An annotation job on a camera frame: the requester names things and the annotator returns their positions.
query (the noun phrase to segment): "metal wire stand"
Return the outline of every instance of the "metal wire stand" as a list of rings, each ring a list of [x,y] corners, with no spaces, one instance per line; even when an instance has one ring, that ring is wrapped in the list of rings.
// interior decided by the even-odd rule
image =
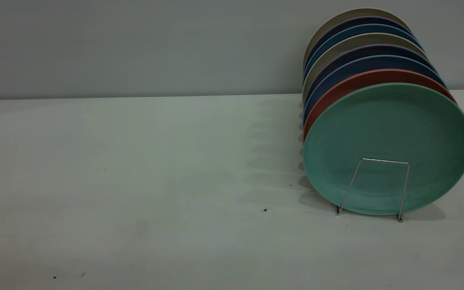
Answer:
[[[361,158],[359,160],[359,162],[357,163],[356,171],[354,172],[354,176],[352,176],[352,180],[350,180],[350,185],[348,186],[348,189],[346,190],[345,197],[343,198],[343,202],[341,202],[341,206],[338,206],[338,205],[336,206],[336,215],[339,215],[341,213],[341,211],[343,210],[343,206],[345,205],[346,198],[348,197],[348,192],[350,191],[350,187],[352,187],[352,184],[354,183],[354,179],[356,178],[357,171],[359,170],[359,166],[361,165],[361,161],[363,161],[363,160],[377,161],[377,162],[387,162],[387,163],[397,163],[397,164],[405,164],[405,165],[407,165],[406,179],[404,181],[404,189],[402,191],[402,197],[400,198],[400,209],[398,210],[398,215],[396,217],[398,222],[403,222],[403,219],[402,219],[402,207],[404,206],[404,199],[406,197],[407,177],[409,177],[409,168],[411,167],[411,165],[409,165],[409,162],[384,160],[384,159]]]

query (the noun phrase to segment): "beige plate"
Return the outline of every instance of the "beige plate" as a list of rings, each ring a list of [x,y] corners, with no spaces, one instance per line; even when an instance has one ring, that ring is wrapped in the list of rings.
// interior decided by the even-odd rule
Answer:
[[[311,66],[311,69],[304,80],[304,86],[302,87],[302,102],[305,104],[306,96],[309,93],[309,87],[317,75],[325,68],[325,66],[330,64],[331,61],[348,51],[361,46],[371,46],[373,44],[393,44],[395,46],[402,46],[427,59],[424,51],[422,51],[416,44],[397,35],[389,33],[365,33],[347,38],[329,48],[315,61],[313,66]]]
[[[307,55],[309,54],[309,51],[313,48],[314,44],[325,34],[327,31],[330,30],[330,28],[333,28],[334,26],[337,26],[337,24],[340,24],[342,22],[345,22],[349,19],[356,18],[356,17],[364,17],[364,16],[375,16],[375,17],[384,17],[388,18],[390,20],[393,20],[395,22],[398,22],[399,24],[402,24],[405,28],[407,28],[409,31],[409,27],[405,22],[403,22],[400,18],[398,18],[396,15],[393,15],[392,13],[389,13],[388,11],[384,11],[381,9],[375,9],[375,8],[358,8],[358,9],[353,9],[349,11],[345,11],[341,14],[338,14],[331,18],[328,22],[323,24],[318,31],[316,31],[315,35],[311,38],[309,41],[309,44],[307,44],[307,48],[305,49],[305,54],[304,54],[304,60],[302,61],[302,69],[305,68],[305,60],[307,59]]]

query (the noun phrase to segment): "plate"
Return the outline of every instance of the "plate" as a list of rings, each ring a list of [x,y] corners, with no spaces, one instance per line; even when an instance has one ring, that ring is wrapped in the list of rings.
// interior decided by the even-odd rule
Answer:
[[[357,25],[354,27],[350,27],[348,29],[345,29],[343,31],[340,31],[327,39],[323,44],[320,45],[319,48],[316,50],[311,51],[312,56],[309,58],[307,65],[305,66],[304,69],[304,78],[306,77],[307,73],[311,69],[311,66],[315,63],[315,61],[324,53],[326,52],[329,48],[337,44],[338,42],[341,42],[349,37],[353,37],[356,35],[364,34],[364,33],[388,33],[392,35],[398,35],[402,38],[405,38],[412,43],[416,44],[422,51],[423,48],[420,46],[418,43],[418,40],[416,40],[414,37],[412,37],[409,33],[403,31],[402,29],[385,25],[385,24],[363,24],[363,25]]]
[[[334,104],[335,101],[341,99],[347,94],[350,94],[351,92],[354,92],[355,90],[384,83],[408,83],[421,85],[439,92],[440,94],[448,97],[454,103],[456,103],[456,100],[451,95],[449,90],[447,90],[437,81],[431,79],[430,77],[426,77],[425,75],[412,71],[392,68],[363,72],[356,74],[353,77],[349,77],[348,79],[345,79],[339,84],[333,86],[333,88],[328,90],[316,102],[316,104],[311,109],[311,112],[309,112],[309,116],[305,122],[304,141],[307,137],[309,129],[311,129],[311,126],[313,126],[313,123],[316,121],[316,119],[320,116],[320,114],[323,113],[324,110],[326,110],[330,105]]]
[[[397,35],[392,35],[388,33],[365,33],[361,35],[356,35],[346,40],[343,40],[336,44],[335,46],[329,48],[324,52],[311,66],[307,77],[304,80],[304,88],[311,85],[311,81],[323,70],[323,68],[329,64],[336,57],[339,57],[341,54],[359,48],[361,46],[371,46],[374,44],[391,44],[393,46],[402,46],[404,48],[410,49],[419,55],[425,57],[424,51],[422,51],[416,44],[411,41],[402,38]]]
[[[313,187],[341,205],[361,158],[409,162],[403,212],[445,195],[464,174],[464,114],[449,98],[414,84],[356,90],[317,118],[304,143]],[[362,162],[344,208],[396,215],[406,165]]]
[[[305,61],[305,67],[307,68],[308,66],[313,65],[313,61],[316,60],[317,57],[319,57],[319,55],[317,55],[313,59],[313,56],[315,55],[316,50],[318,50],[320,48],[320,46],[322,46],[328,40],[335,37],[338,33],[342,33],[343,31],[348,30],[348,29],[353,28],[353,27],[356,27],[356,26],[370,25],[370,24],[372,24],[372,25],[380,24],[380,25],[390,26],[392,28],[398,29],[399,31],[405,32],[406,36],[404,37],[400,33],[393,33],[393,31],[377,31],[377,30],[374,30],[374,29],[373,29],[373,31],[368,30],[368,31],[365,31],[364,33],[382,32],[382,33],[396,34],[396,35],[402,36],[404,38],[408,38],[410,41],[414,42],[420,48],[422,48],[420,46],[420,44],[418,43],[418,41],[416,40],[416,38],[414,36],[412,36],[410,31],[408,31],[405,27],[403,27],[402,25],[400,25],[399,23],[397,23],[397,22],[395,22],[393,20],[389,20],[387,18],[381,18],[381,17],[359,17],[359,18],[353,18],[353,19],[347,20],[347,21],[345,21],[345,22],[343,22],[341,24],[338,24],[336,27],[332,28],[330,31],[327,31],[327,33],[325,33],[314,44],[314,46],[311,48],[311,51],[309,51],[309,55],[307,55],[307,59]],[[350,35],[350,36],[354,36],[354,35],[358,35],[358,34],[361,34],[361,33],[352,33],[352,35]]]
[[[422,55],[415,53],[412,50],[407,48],[403,48],[401,46],[392,46],[392,45],[375,45],[375,46],[362,46],[360,48],[356,48],[349,52],[346,52],[333,61],[330,62],[323,70],[313,79],[313,81],[308,82],[309,86],[305,86],[302,89],[302,96],[304,97],[304,103],[307,101],[309,94],[316,88],[316,85],[322,81],[328,74],[333,72],[335,69],[339,68],[340,66],[347,64],[353,60],[360,59],[363,57],[371,56],[371,55],[399,55],[403,57],[407,57],[410,59],[414,59],[421,64],[428,66],[433,71],[436,72],[436,69],[433,65]]]
[[[340,13],[333,18],[329,19],[327,22],[325,22],[313,35],[311,40],[309,41],[309,44],[307,44],[307,48],[305,49],[305,54],[304,54],[304,60],[302,64],[302,69],[305,67],[307,57],[309,56],[309,52],[311,51],[311,48],[313,48],[314,44],[325,34],[327,31],[329,31],[331,28],[334,26],[337,26],[337,24],[340,24],[346,20],[352,19],[352,18],[357,18],[357,17],[366,17],[366,16],[375,16],[375,17],[384,17],[389,20],[393,20],[399,24],[401,24],[403,27],[407,29],[407,31],[411,32],[411,29],[403,22],[400,18],[398,18],[396,15],[389,13],[388,11],[384,11],[381,9],[375,9],[375,8],[358,8],[358,9],[353,9],[349,11],[345,11],[343,13]]]
[[[320,99],[322,95],[330,90],[333,86],[358,73],[380,70],[382,68],[399,68],[401,70],[418,72],[427,77],[430,77],[431,79],[434,79],[435,81],[438,81],[446,88],[443,80],[435,71],[431,70],[427,66],[424,66],[416,60],[397,55],[374,55],[363,57],[340,66],[328,74],[327,77],[325,77],[322,81],[320,81],[320,84],[318,84],[311,92],[309,99],[305,103],[303,125],[305,126],[307,116],[309,116],[311,109],[313,106],[315,106],[318,99]]]

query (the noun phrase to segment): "red plate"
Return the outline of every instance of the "red plate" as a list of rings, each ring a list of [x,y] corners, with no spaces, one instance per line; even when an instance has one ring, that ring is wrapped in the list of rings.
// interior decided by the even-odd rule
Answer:
[[[307,121],[305,122],[303,139],[305,140],[305,137],[311,129],[311,126],[313,123],[315,123],[320,114],[322,114],[323,111],[326,110],[335,101],[361,88],[383,83],[409,83],[424,86],[445,95],[454,103],[456,103],[456,100],[451,95],[449,90],[447,90],[437,81],[431,79],[430,77],[426,77],[425,75],[395,68],[368,71],[341,81],[333,88],[328,90],[328,92],[326,92],[316,102],[315,106],[313,106],[309,116],[307,117]]]

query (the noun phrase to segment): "wall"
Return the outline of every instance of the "wall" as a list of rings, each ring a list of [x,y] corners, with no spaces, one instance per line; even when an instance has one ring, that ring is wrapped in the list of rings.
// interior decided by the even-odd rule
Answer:
[[[450,88],[464,88],[461,0],[0,0],[0,99],[291,93],[330,17],[405,20]]]

